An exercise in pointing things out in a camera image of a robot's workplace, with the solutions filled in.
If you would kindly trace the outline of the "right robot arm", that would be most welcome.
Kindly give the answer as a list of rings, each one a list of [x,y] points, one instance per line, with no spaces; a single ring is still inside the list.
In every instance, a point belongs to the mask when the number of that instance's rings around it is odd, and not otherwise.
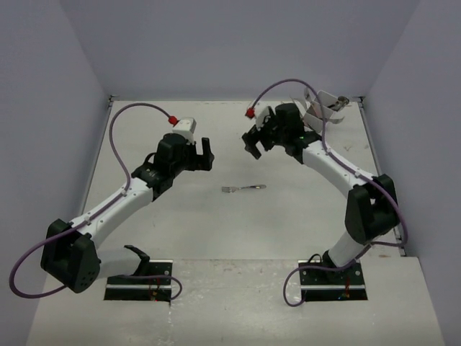
[[[245,150],[255,159],[261,157],[258,144],[265,151],[281,146],[287,155],[315,170],[346,198],[346,230],[323,255],[321,274],[327,282],[337,283],[344,278],[351,261],[400,223],[392,179],[386,174],[375,177],[353,169],[318,133],[305,127],[296,104],[265,107],[242,139]]]

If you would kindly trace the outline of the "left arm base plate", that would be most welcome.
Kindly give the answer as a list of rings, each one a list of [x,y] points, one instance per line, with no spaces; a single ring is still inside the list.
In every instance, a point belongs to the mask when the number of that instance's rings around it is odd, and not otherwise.
[[[152,259],[148,265],[147,276],[154,279],[107,278],[105,301],[160,301],[171,302],[172,285],[170,278],[159,278],[159,275],[172,274],[172,259]]]

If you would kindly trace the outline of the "black handled spoon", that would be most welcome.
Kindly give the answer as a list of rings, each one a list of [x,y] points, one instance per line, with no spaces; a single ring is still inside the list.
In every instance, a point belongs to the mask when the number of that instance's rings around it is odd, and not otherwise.
[[[349,98],[345,96],[339,96],[333,104],[328,106],[328,108],[333,110],[334,112],[339,112],[340,110],[345,108],[349,103]]]

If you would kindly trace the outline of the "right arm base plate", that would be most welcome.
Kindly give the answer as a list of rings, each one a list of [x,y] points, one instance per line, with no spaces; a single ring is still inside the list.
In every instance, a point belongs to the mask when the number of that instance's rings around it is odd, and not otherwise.
[[[366,301],[362,266],[359,262],[342,272],[303,269],[306,261],[299,261],[301,269],[300,292],[304,302]]]

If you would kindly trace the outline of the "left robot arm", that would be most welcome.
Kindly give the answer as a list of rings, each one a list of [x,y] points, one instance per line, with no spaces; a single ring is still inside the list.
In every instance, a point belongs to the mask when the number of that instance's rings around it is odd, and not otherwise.
[[[74,293],[100,278],[129,278],[142,283],[151,258],[133,245],[102,251],[106,238],[138,210],[157,200],[183,171],[210,171],[214,161],[209,138],[202,153],[178,133],[167,133],[156,152],[130,175],[128,183],[93,210],[72,221],[58,219],[48,227],[40,266]]]

